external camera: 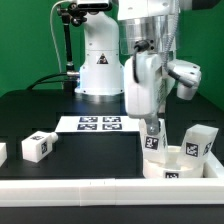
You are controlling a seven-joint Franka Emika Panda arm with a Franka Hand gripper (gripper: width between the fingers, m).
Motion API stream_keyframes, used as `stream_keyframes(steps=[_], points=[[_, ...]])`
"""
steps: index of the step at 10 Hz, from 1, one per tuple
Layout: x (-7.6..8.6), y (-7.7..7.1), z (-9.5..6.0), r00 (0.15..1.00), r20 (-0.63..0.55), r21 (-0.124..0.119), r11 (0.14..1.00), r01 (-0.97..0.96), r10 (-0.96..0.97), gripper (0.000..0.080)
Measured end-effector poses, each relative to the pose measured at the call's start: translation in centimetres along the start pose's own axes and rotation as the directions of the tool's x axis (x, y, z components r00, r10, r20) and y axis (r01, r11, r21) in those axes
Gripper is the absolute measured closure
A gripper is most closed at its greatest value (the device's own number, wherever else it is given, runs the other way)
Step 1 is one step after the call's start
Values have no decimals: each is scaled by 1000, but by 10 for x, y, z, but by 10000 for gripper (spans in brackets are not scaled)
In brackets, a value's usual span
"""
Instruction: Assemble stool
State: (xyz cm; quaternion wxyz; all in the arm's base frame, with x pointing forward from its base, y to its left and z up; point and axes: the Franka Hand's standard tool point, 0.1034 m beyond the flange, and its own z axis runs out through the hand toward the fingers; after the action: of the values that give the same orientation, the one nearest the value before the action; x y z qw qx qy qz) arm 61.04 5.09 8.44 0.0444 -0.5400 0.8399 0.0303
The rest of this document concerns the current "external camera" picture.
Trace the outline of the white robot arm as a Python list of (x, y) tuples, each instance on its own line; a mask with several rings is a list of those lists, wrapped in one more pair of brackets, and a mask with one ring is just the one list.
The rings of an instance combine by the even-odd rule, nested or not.
[(84, 26), (85, 61), (77, 92), (87, 97), (122, 94), (129, 117), (160, 132), (158, 113), (174, 85), (185, 100), (201, 81), (200, 67), (176, 58), (179, 13), (192, 0), (118, 0), (118, 19), (105, 15), (113, 0), (77, 0), (73, 22)]

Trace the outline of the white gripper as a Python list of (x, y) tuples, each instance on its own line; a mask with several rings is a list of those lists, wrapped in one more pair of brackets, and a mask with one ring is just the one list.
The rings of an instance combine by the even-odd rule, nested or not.
[[(200, 67), (194, 63), (173, 59), (168, 63), (171, 74), (180, 76), (177, 96), (191, 100), (201, 81)], [(160, 132), (157, 116), (166, 97), (172, 90), (175, 79), (162, 68), (161, 56), (158, 54), (138, 53), (136, 55), (136, 74), (133, 76), (133, 58), (126, 61), (124, 67), (125, 109), (131, 118), (144, 118), (148, 135)]]

